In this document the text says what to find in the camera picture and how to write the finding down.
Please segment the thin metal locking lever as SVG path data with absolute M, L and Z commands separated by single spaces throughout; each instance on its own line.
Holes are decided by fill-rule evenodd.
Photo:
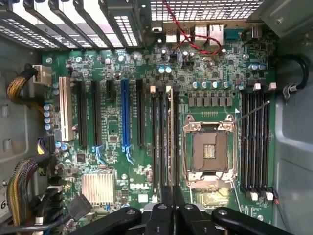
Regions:
M 240 203 L 240 200 L 239 200 L 239 194 L 237 192 L 237 188 L 236 188 L 235 184 L 233 184 L 232 187 L 234 189 L 234 193 L 235 193 L 236 202 L 237 202 L 237 205 L 238 205 L 239 212 L 242 213 L 242 207 L 241 207 L 241 203 Z
M 247 114 L 245 114 L 245 115 L 241 116 L 240 118 L 234 120 L 232 123 L 235 124 L 235 123 L 237 123 L 237 122 L 239 122 L 239 121 L 245 119 L 245 118 L 248 117 L 249 115 L 253 114 L 253 113 L 256 112 L 256 111 L 259 111 L 260 109 L 263 109 L 264 107 L 266 107 L 266 106 L 269 105 L 269 104 L 270 104 L 270 101 L 268 100 L 268 101 L 266 101 L 265 103 L 263 103 L 262 105 L 260 105 L 259 107 L 253 109 L 252 111 L 248 112 Z

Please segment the white power connector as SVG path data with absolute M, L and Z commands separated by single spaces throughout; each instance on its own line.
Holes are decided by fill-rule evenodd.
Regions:
M 37 75 L 33 76 L 33 83 L 50 86 L 52 84 L 52 69 L 43 65 L 33 65 L 37 70 Z

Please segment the long black expansion slot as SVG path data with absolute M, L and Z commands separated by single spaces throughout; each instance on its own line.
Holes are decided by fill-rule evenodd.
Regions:
M 102 143 L 101 139 L 101 90 L 98 81 L 91 81 L 91 100 L 92 100 L 92 129 L 93 142 L 95 146 Z
M 144 88 L 143 80 L 136 81 L 136 101 L 137 101 L 137 144 L 144 146 Z
M 78 104 L 79 144 L 84 149 L 87 147 L 88 144 L 86 86 L 83 81 L 78 81 L 76 87 Z

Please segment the silver rear port block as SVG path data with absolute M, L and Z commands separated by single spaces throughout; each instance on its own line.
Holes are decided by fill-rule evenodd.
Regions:
M 177 27 L 174 23 L 165 23 L 164 24 L 166 42 L 167 43 L 176 43 L 177 42 Z
M 224 25 L 211 24 L 209 26 L 209 36 L 216 39 L 221 45 L 224 43 Z
M 194 44 L 198 47 L 202 47 L 207 41 L 206 37 L 207 37 L 207 25 L 196 24 Z

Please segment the short black expansion slot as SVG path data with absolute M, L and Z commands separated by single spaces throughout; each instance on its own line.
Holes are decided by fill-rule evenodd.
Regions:
M 114 88 L 114 82 L 112 80 L 106 81 L 106 98 L 108 100 L 115 99 L 115 88 Z

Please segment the green Dell motherboard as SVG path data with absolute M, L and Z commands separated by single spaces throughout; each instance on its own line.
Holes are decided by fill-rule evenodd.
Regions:
M 258 194 L 252 201 L 249 188 L 251 177 L 249 156 L 249 116 L 246 117 L 246 189 L 240 190 L 241 173 L 241 121 L 238 128 L 238 176 L 234 183 L 239 194 L 242 213 L 260 221 L 272 221 L 273 205 L 277 200 L 273 181 L 275 124 L 275 70 L 269 67 L 269 59 L 275 52 L 275 39 L 271 34 L 246 39 L 243 28 L 224 26 L 224 43 L 207 40 L 200 47 L 213 50 L 215 55 L 201 55 L 192 49 L 183 36 L 176 34 L 176 43 L 167 43 L 166 35 L 156 39 L 145 49 L 117 51 L 71 51 L 52 52 L 43 56 L 43 63 L 52 69 L 52 84 L 45 90 L 45 129 L 55 138 L 56 159 L 50 171 L 49 182 L 61 185 L 62 191 L 51 199 L 51 205 L 65 208 L 76 195 L 82 194 L 81 178 L 89 173 L 112 173 L 115 177 L 115 202 L 111 205 L 92 206 L 91 212 L 79 222 L 65 226 L 65 232 L 81 228 L 96 219 L 124 207 L 140 210 L 152 203 L 152 125 L 150 87 L 156 86 L 157 130 L 157 195 L 161 201 L 159 158 L 159 108 L 158 90 L 163 90 L 164 99 L 164 155 L 165 185 L 168 183 L 166 86 L 179 93 L 179 186 L 186 202 L 190 202 L 183 174 L 182 128 L 185 118 L 191 114 L 196 120 L 223 120 L 231 114 L 235 120 L 242 116 L 242 93 L 246 93 L 248 112 L 249 94 L 255 93 L 255 108 L 265 101 L 263 91 L 269 88 L 269 165 L 268 184 L 273 190 L 273 200 L 268 201 Z M 72 93 L 73 140 L 61 140 L 59 77 L 68 77 Z M 121 81 L 130 86 L 130 141 L 122 151 Z M 143 80 L 144 88 L 144 146 L 137 144 L 136 81 Z M 106 81 L 112 80 L 115 99 L 106 98 Z M 86 148 L 79 144 L 77 82 L 86 86 L 87 140 Z M 91 81 L 98 81 L 101 90 L 101 139 L 95 146 L 92 129 Z

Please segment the white expansion slot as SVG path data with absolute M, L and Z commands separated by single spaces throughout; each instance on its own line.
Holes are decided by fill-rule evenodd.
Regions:
M 73 118 L 72 118 L 72 93 L 70 79 L 59 77 L 59 99 L 60 99 L 60 120 L 61 120 L 61 140 L 73 140 Z

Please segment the blue expansion slot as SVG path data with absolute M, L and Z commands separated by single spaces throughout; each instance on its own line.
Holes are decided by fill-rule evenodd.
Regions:
M 130 86 L 129 81 L 121 81 L 122 151 L 131 145 L 130 141 Z

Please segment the open silver PC case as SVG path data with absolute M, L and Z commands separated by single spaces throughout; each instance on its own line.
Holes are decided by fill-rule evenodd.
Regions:
M 69 235 L 62 191 L 49 182 L 56 159 L 37 153 L 45 129 L 45 90 L 33 83 L 52 52 L 145 49 L 174 23 L 189 46 L 195 25 L 243 28 L 246 39 L 271 34 L 275 52 L 273 189 L 270 225 L 313 235 L 313 0 L 0 0 L 0 234 Z M 283 88 L 298 91 L 284 99 Z

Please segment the silver finned chipset heatsink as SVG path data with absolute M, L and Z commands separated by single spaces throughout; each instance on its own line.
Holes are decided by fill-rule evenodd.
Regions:
M 115 177 L 112 173 L 89 173 L 81 178 L 82 194 L 92 206 L 115 202 Z

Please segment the black power connector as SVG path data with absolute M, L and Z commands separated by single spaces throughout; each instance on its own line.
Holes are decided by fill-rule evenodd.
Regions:
M 45 153 L 53 154 L 55 152 L 55 138 L 48 135 L 37 140 L 37 153 L 42 155 Z

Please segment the CPU socket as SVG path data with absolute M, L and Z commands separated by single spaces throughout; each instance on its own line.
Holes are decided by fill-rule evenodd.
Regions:
M 223 120 L 196 120 L 191 114 L 182 128 L 182 160 L 185 181 L 188 173 L 225 172 L 238 176 L 238 128 L 235 117 Z

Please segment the silver socket cover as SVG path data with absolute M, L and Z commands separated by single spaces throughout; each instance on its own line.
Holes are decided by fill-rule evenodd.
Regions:
M 213 209 L 228 204 L 234 180 L 231 174 L 225 172 L 190 172 L 186 183 L 190 202 Z

